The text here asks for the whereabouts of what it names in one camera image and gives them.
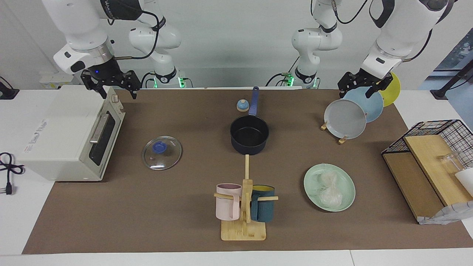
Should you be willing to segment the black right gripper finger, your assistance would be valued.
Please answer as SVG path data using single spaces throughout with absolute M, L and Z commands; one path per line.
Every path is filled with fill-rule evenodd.
M 124 89 L 127 90 L 132 99 L 137 99 L 137 92 L 141 88 L 141 81 L 133 70 L 124 73 Z
M 90 71 L 88 70 L 83 70 L 81 72 L 81 81 L 83 82 L 83 84 L 85 85 L 85 88 L 89 91 L 95 91 L 96 93 L 98 93 L 103 99 L 106 99 L 107 98 L 107 93 L 105 92 L 105 89 L 103 89 L 103 82 L 102 81 L 98 81 L 98 82 L 94 82 L 92 80 L 92 75 L 90 73 Z

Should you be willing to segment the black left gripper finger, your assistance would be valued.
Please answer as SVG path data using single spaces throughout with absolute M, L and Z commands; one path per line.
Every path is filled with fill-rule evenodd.
M 340 98 L 344 98 L 345 94 L 348 91 L 351 91 L 353 89 L 357 89 L 360 87 L 359 77 L 360 77 L 359 73 L 353 74 L 351 72 L 346 72 L 343 75 L 343 77 L 341 77 L 341 79 L 337 83 L 338 94 Z
M 366 98 L 371 98 L 371 96 L 378 92 L 378 91 L 383 91 L 385 89 L 388 88 L 388 86 L 390 85 L 390 83 L 393 81 L 393 77 L 392 76 L 387 76 L 385 78 L 383 78 L 382 80 L 380 80 L 379 82 L 375 82 L 373 83 L 369 89 L 367 90 L 367 92 L 365 93 L 365 97 Z

